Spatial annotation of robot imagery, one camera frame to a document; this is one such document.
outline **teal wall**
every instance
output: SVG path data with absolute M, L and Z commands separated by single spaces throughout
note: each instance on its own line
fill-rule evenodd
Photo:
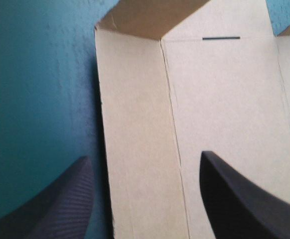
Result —
M 89 155 L 86 238 L 110 237 L 94 24 L 116 1 L 0 0 L 0 217 Z
M 290 26 L 290 0 L 266 0 L 274 35 Z

